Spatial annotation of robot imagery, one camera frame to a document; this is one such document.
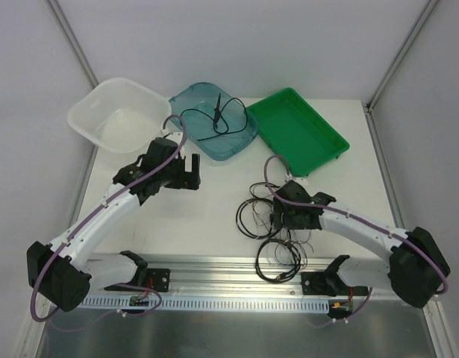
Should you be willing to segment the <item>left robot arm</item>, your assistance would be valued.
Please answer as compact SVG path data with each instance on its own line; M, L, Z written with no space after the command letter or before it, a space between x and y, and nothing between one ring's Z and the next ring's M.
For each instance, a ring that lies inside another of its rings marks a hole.
M181 132L153 139L145 154L117 172L85 219L46 245L35 242L30 246L27 267L32 288L31 312L36 311L38 295L69 312L91 291L122 284L131 290L150 288L148 265L137 254L120 251L95 261L90 257L112 229L162 188L199 188L200 157L192 154L192 168L185 169L185 141Z

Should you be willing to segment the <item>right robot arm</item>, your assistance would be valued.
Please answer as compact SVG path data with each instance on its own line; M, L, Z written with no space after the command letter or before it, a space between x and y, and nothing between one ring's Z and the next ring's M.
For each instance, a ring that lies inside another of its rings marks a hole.
M379 288L423 308L446 288L451 269L433 236L422 227L405 230L382 224L323 192L311 196L294 180L275 191L273 224L277 229L335 233L374 254L372 259L337 256L324 271L303 279L311 294L335 297L351 287Z

